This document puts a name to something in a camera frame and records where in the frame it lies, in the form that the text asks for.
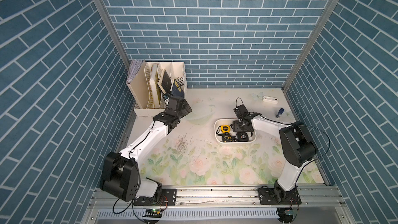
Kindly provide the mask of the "black tape measure yellow label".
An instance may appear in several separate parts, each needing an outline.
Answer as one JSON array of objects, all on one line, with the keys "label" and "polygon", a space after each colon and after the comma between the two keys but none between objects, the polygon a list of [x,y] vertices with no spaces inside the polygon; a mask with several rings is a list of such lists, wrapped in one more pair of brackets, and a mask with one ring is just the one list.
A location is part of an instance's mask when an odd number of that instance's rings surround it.
[{"label": "black tape measure yellow label", "polygon": [[220,136],[224,143],[231,143],[235,141],[235,136],[231,135],[230,133],[223,133]]}]

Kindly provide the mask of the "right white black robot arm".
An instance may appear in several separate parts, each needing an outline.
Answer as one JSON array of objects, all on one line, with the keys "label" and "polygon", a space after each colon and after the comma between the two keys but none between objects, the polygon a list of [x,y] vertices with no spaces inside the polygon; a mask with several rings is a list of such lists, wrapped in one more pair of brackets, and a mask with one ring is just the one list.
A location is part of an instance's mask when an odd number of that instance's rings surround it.
[{"label": "right white black robot arm", "polygon": [[240,130],[262,131],[280,139],[286,162],[273,188],[262,186],[258,189],[260,204],[300,205],[302,202],[297,181],[305,166],[313,161],[318,151],[307,126],[299,121],[283,123],[269,120],[259,113],[249,112],[243,104],[235,107],[234,113],[238,119],[235,125]]}]

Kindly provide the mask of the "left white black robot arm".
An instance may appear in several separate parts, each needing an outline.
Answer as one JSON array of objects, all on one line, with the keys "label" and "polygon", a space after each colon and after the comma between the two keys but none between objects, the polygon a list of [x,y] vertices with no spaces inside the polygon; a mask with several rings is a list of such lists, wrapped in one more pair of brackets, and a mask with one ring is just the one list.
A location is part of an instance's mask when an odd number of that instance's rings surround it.
[{"label": "left white black robot arm", "polygon": [[152,118],[149,127],[132,144],[119,152],[110,152],[104,158],[100,189],[125,202],[143,197],[158,203],[162,184],[141,177],[140,160],[145,159],[158,142],[191,112],[185,98],[171,96],[166,109]]}]

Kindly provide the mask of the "white small rectangular box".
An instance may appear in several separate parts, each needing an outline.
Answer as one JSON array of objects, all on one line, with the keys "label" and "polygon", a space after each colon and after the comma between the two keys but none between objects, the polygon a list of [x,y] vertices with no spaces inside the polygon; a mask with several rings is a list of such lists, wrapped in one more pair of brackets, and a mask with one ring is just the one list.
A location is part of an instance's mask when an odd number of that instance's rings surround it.
[{"label": "white small rectangular box", "polygon": [[266,103],[269,103],[269,104],[277,104],[278,103],[278,98],[264,95],[263,96],[263,102],[266,102]]}]

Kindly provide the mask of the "dark blue book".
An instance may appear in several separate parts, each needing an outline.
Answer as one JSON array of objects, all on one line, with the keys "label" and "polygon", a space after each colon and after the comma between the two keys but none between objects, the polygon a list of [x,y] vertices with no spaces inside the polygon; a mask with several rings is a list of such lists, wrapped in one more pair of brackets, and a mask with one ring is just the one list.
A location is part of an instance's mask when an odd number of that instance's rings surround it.
[{"label": "dark blue book", "polygon": [[176,77],[173,82],[171,95],[185,98],[184,86],[185,82],[183,77]]}]

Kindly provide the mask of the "black yellow book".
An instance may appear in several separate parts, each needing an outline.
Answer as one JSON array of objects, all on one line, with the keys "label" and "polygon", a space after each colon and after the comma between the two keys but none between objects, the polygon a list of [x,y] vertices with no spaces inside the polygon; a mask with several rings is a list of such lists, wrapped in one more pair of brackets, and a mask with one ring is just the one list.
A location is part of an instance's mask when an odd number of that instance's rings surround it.
[{"label": "black yellow book", "polygon": [[158,86],[163,94],[171,94],[172,82],[167,71],[165,69],[161,70]]}]

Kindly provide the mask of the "white desktop file organizer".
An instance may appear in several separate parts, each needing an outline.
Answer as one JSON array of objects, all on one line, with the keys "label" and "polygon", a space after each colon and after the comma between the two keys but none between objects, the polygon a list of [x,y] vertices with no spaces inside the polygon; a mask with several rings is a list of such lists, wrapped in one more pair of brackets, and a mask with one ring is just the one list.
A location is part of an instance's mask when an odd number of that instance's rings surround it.
[{"label": "white desktop file organizer", "polygon": [[187,84],[184,62],[146,62],[145,76],[147,79],[148,89],[149,89],[149,101],[147,104],[147,108],[143,109],[143,110],[140,109],[138,107],[138,104],[136,103],[134,111],[138,117],[153,117],[156,114],[162,112],[166,108],[166,102],[165,102],[166,94],[163,94],[162,91],[161,91],[160,107],[154,108],[154,105],[153,105],[151,90],[150,90],[150,86],[149,86],[151,67],[153,64],[158,64],[158,76],[159,77],[160,77],[160,73],[161,73],[162,69],[165,69],[167,71],[169,77],[171,78],[172,86],[173,86],[174,79],[176,77],[183,77],[184,82],[185,82],[185,86],[184,86],[185,96],[187,96],[187,94],[188,94],[187,93],[188,84]]}]

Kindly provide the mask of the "white yellow book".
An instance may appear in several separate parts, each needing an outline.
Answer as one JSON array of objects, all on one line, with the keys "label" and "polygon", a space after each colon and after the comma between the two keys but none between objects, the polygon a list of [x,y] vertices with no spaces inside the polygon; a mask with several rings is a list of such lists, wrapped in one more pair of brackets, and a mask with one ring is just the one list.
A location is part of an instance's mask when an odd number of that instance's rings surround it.
[{"label": "white yellow book", "polygon": [[158,86],[158,82],[159,82],[158,64],[153,64],[151,67],[149,86],[151,90],[154,108],[159,108],[161,101],[161,90]]}]

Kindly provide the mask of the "small blue bottle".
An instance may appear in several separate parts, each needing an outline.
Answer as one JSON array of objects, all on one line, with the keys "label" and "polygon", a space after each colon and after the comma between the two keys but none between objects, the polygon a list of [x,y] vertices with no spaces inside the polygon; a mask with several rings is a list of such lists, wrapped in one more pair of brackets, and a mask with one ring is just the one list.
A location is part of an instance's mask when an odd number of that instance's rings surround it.
[{"label": "small blue bottle", "polygon": [[279,118],[284,113],[284,111],[285,110],[283,108],[280,108],[278,113],[276,114],[276,118]]}]

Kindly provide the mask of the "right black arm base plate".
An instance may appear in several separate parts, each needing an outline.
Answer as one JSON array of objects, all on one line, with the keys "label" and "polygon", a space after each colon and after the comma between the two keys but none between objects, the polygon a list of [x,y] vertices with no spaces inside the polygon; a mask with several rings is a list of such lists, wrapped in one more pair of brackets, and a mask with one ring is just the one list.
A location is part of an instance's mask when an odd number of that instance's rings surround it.
[{"label": "right black arm base plate", "polygon": [[290,191],[284,191],[277,187],[269,188],[262,186],[258,189],[258,195],[261,205],[301,205],[302,201],[297,188]]}]

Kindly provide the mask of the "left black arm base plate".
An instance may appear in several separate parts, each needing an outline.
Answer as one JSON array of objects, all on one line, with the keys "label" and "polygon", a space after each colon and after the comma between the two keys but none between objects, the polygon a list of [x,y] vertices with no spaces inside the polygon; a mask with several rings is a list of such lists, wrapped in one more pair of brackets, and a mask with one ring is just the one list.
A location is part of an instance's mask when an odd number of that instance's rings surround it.
[{"label": "left black arm base plate", "polygon": [[138,197],[134,200],[134,206],[174,206],[176,203],[177,189],[165,188],[155,193],[154,197]]}]

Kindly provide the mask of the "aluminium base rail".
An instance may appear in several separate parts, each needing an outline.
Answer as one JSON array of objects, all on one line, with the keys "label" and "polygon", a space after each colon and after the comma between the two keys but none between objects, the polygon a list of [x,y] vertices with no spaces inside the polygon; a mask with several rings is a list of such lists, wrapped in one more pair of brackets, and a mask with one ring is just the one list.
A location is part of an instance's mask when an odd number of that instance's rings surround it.
[{"label": "aluminium base rail", "polygon": [[[161,224],[276,224],[278,205],[263,205],[259,186],[180,186],[173,195]],[[300,185],[301,205],[287,204],[297,212],[295,224],[353,224],[340,191],[335,186]],[[125,210],[127,203],[116,202],[110,194],[96,189],[83,218],[84,224],[138,224],[145,208]]]}]

